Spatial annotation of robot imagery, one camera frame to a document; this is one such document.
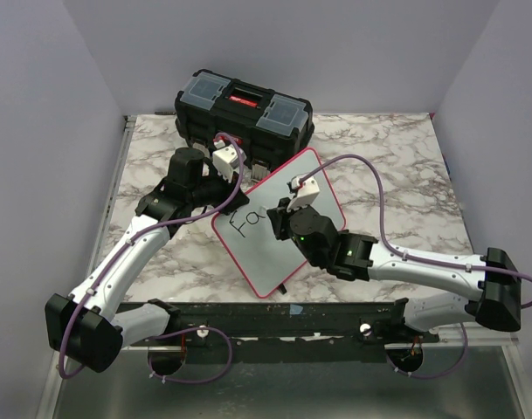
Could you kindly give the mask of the pink framed whiteboard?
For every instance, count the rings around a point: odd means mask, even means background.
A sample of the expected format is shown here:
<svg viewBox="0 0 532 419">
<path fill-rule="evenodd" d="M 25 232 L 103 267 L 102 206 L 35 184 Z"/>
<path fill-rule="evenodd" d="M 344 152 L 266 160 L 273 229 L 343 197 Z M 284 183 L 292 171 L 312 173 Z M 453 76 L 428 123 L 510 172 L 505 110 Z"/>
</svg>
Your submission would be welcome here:
<svg viewBox="0 0 532 419">
<path fill-rule="evenodd" d="M 287 183 L 321 165 L 315 149 L 308 147 L 280 166 L 245 194 L 247 205 L 229 215 L 216 215 L 211 227 L 254 294 L 265 299 L 292 277 L 307 260 L 294 244 L 275 239 L 266 211 L 291 193 Z"/>
</svg>

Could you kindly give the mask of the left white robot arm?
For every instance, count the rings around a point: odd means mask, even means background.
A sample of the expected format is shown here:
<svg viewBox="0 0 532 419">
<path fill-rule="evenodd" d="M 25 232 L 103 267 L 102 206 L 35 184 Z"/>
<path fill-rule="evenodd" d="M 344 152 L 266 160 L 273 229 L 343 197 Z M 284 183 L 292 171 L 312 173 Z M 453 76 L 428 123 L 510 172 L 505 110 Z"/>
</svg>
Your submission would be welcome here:
<svg viewBox="0 0 532 419">
<path fill-rule="evenodd" d="M 66 361 L 105 371 L 131 344 L 154 339 L 173 343 L 185 325 L 178 308 L 151 299 L 132 312 L 119 312 L 126 291 L 150 259 L 204 207 L 204 216 L 247 204 L 240 190 L 244 152 L 236 145 L 206 157 L 179 148 L 166 176 L 138 203 L 126 232 L 103 262 L 67 296 L 53 294 L 45 306 L 49 344 L 59 352 L 59 375 L 72 378 Z"/>
</svg>

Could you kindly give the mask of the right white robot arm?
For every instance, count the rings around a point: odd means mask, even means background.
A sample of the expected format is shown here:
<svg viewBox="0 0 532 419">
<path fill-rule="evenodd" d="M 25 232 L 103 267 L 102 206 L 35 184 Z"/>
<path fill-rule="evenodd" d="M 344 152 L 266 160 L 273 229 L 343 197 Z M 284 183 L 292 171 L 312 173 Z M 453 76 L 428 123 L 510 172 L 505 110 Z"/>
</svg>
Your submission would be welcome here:
<svg viewBox="0 0 532 419">
<path fill-rule="evenodd" d="M 267 216 L 278 240 L 290 240 L 310 265 L 347 281 L 397 281 L 435 288 L 438 295 L 408 299 L 388 320 L 390 336 L 406 342 L 437 326 L 475 322 L 498 332 L 522 326 L 521 280 L 508 254 L 451 256 L 388 249 L 368 235 L 339 231 L 313 207 L 288 209 L 283 198 Z"/>
</svg>

